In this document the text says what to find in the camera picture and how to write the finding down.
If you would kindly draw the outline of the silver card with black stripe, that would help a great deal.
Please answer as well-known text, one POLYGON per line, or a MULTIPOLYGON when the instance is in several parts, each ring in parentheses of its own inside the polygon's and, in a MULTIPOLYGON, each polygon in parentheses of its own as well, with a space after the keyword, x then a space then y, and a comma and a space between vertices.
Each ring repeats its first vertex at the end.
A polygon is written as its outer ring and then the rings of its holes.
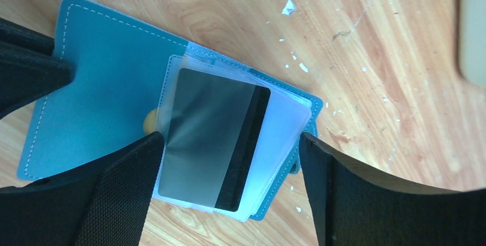
POLYGON ((237 211, 270 96, 267 87, 181 69, 163 124, 158 194, 237 211))

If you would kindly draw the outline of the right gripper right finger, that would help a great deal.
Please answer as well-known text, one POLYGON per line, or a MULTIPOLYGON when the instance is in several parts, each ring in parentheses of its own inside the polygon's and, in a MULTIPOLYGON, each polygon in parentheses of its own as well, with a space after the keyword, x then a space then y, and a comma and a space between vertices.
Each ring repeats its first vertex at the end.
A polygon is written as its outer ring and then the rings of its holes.
POLYGON ((320 245, 484 245, 485 190, 409 181, 310 133, 299 154, 320 245))

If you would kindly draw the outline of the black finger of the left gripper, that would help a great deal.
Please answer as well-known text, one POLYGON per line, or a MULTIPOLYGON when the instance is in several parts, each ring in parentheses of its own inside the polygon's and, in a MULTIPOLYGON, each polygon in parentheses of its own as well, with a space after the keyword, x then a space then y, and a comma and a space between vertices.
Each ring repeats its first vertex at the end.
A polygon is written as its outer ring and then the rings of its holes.
POLYGON ((75 66, 53 49, 53 38, 1 19, 1 118, 73 81, 75 66))

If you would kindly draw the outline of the blue leather card holder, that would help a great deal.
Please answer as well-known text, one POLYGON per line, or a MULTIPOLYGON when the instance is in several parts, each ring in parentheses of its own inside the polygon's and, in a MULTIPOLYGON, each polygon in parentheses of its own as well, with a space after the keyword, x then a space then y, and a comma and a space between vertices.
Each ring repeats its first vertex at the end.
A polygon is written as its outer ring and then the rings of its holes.
POLYGON ((17 169, 25 181, 72 169, 140 139, 149 114, 155 116, 154 129, 164 136, 183 68, 269 88, 237 211, 160 196, 165 147, 152 191, 154 198, 238 221, 264 218, 286 176, 298 171, 300 134, 316 133, 323 106, 314 95, 90 0, 61 1, 53 56, 73 64, 76 74, 71 84, 35 101, 17 169))

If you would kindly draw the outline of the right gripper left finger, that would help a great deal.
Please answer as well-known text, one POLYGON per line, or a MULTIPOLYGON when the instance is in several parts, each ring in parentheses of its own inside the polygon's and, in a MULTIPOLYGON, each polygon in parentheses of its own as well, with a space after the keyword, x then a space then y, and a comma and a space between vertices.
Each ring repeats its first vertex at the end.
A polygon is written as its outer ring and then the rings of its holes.
POLYGON ((114 153, 1 189, 2 245, 138 245, 164 149, 153 132, 114 153))

